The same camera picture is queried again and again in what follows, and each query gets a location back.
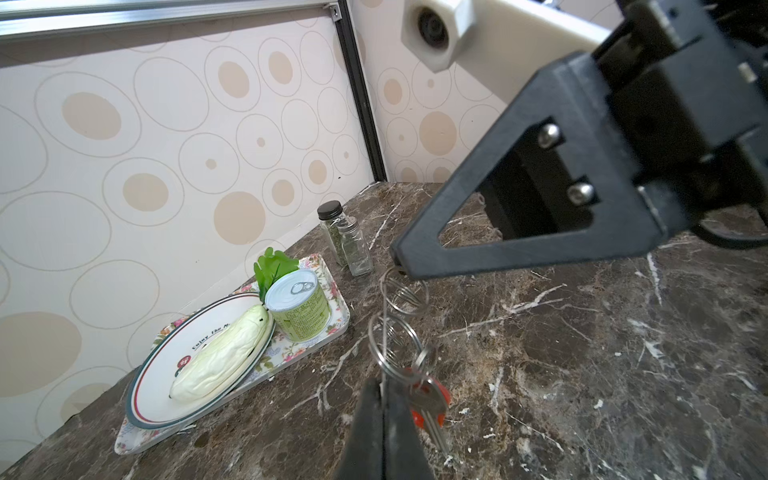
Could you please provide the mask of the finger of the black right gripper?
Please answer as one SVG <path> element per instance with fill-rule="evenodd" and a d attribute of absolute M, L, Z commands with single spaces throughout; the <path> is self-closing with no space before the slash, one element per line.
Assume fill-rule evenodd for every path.
<path fill-rule="evenodd" d="M 392 244 L 414 279 L 644 255 L 696 221 L 671 179 L 641 165 L 607 105 L 595 60 L 571 54 L 534 74 Z M 446 247 L 440 233 L 480 194 L 499 241 Z"/>

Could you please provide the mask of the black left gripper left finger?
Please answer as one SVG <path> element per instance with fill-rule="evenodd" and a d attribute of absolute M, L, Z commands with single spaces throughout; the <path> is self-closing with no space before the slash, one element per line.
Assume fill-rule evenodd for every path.
<path fill-rule="evenodd" d="M 384 475 L 384 414 L 380 381 L 369 378 L 362 389 L 351 431 L 335 479 L 379 480 Z"/>

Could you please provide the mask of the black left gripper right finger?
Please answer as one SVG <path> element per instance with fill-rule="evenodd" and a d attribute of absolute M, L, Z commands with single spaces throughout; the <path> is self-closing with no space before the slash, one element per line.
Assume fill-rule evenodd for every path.
<path fill-rule="evenodd" d="M 406 387 L 387 380 L 383 395 L 383 479 L 434 479 L 414 424 Z"/>

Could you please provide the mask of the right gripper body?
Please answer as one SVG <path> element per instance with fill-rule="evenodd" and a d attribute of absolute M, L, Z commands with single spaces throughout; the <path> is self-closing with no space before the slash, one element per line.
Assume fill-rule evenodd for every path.
<path fill-rule="evenodd" d="M 767 213 L 767 5 L 623 1 L 594 52 L 610 110 L 639 162 L 633 183 L 667 235 L 724 233 L 703 220 Z"/>

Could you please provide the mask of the key with red cap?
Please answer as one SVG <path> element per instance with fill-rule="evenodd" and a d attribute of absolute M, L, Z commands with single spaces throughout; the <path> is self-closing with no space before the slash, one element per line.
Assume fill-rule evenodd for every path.
<path fill-rule="evenodd" d="M 415 423 L 424 429 L 436 447 L 444 454 L 449 453 L 449 445 L 442 432 L 450 394 L 442 384 L 432 376 L 417 374 L 407 368 L 409 374 L 408 403 L 415 415 Z"/>

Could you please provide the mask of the metal key organizer plate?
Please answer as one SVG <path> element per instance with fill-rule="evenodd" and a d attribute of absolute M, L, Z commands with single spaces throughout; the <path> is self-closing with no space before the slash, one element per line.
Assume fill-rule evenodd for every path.
<path fill-rule="evenodd" d="M 382 373 L 405 384 L 422 382 L 429 373 L 430 350 L 414 326 L 428 312 L 429 288 L 411 279 L 399 266 L 390 267 L 379 279 L 381 312 L 368 323 L 368 342 Z"/>

